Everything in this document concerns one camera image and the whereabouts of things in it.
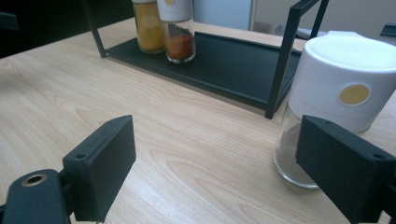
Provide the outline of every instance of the black metal shelf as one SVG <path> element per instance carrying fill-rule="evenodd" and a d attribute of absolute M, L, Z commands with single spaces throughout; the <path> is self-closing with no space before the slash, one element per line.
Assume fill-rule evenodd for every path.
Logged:
<path fill-rule="evenodd" d="M 195 34 L 196 55 L 188 63 L 168 62 L 164 53 L 146 54 L 132 39 L 105 49 L 87 0 L 81 0 L 101 57 L 142 67 L 194 87 L 265 110 L 271 119 L 285 99 L 301 52 L 292 46 L 300 18 L 319 0 L 301 0 L 290 8 L 280 48 L 224 36 Z M 329 0 L 321 0 L 311 37 L 318 33 Z"/>

